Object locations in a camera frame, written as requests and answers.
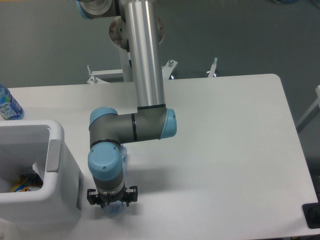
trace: white metal frame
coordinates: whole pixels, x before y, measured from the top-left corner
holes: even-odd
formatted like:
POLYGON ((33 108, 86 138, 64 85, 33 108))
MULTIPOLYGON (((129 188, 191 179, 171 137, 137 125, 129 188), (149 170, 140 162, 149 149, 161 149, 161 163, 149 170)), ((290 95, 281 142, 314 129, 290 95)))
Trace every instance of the white metal frame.
POLYGON ((311 106, 305 111, 296 123, 296 130, 300 133, 314 117, 320 112, 320 85, 315 89, 317 99, 311 104, 311 106))

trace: blue joint cap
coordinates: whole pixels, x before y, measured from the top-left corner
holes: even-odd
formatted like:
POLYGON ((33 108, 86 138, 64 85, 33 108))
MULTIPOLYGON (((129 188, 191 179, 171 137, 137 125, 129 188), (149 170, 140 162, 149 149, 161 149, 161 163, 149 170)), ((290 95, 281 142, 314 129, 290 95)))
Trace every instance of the blue joint cap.
POLYGON ((106 107, 106 106, 102 106, 102 107, 99 107, 99 108, 93 110, 92 113, 90 114, 89 128, 95 120, 97 120, 98 118, 100 118, 101 116, 106 115, 106 114, 118 115, 118 112, 115 109, 113 109, 112 107, 106 107))
POLYGON ((94 145, 88 154, 88 167, 96 179, 109 181, 122 171, 122 155, 119 148, 111 142, 94 145))
POLYGON ((80 5, 80 1, 76 1, 76 6, 78 7, 78 11, 80 12, 81 17, 83 17, 84 19, 89 19, 85 13, 84 10, 82 9, 82 6, 80 5))
POLYGON ((177 134, 177 119, 173 109, 166 110, 166 117, 163 130, 159 139, 171 138, 177 134))

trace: white plastic bin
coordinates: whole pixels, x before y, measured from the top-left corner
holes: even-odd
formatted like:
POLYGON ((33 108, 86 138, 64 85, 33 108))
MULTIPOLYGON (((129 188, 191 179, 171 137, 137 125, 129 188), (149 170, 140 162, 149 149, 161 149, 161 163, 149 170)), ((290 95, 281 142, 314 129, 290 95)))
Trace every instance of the white plastic bin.
POLYGON ((0 218, 16 224, 76 221, 83 174, 51 120, 0 122, 0 218), (37 191, 10 192, 26 169, 43 180, 37 191))

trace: bottle label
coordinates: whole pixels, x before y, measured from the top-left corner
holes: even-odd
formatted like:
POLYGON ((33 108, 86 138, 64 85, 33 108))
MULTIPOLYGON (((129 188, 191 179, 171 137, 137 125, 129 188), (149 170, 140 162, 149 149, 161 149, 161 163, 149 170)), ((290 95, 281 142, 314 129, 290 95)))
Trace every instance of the bottle label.
POLYGON ((0 104, 0 115, 5 120, 15 120, 20 117, 22 108, 14 97, 11 97, 11 101, 0 104))

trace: metal bracket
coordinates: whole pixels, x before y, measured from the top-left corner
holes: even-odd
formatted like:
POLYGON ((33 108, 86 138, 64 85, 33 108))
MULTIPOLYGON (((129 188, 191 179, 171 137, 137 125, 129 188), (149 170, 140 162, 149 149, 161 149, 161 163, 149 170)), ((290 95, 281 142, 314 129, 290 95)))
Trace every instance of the metal bracket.
POLYGON ((311 106, 305 111, 305 113, 297 121, 295 128, 300 133, 314 117, 320 112, 320 86, 315 89, 318 98, 311 104, 311 106))
MULTIPOLYGON (((175 79, 175 76, 172 75, 172 72, 174 71, 177 65, 178 65, 177 61, 169 60, 162 67, 162 76, 164 80, 175 79)), ((91 71, 89 65, 87 65, 87 69, 89 73, 89 79, 87 81, 88 84, 105 84, 105 83, 109 83, 108 79, 124 77, 124 72, 122 69, 91 71)))
POLYGON ((218 58, 215 57, 214 58, 214 61, 211 65, 211 69, 210 71, 207 71, 206 74, 208 74, 208 78, 215 78, 215 77, 218 77, 218 73, 216 71, 216 68, 217 68, 217 61, 218 61, 218 58))

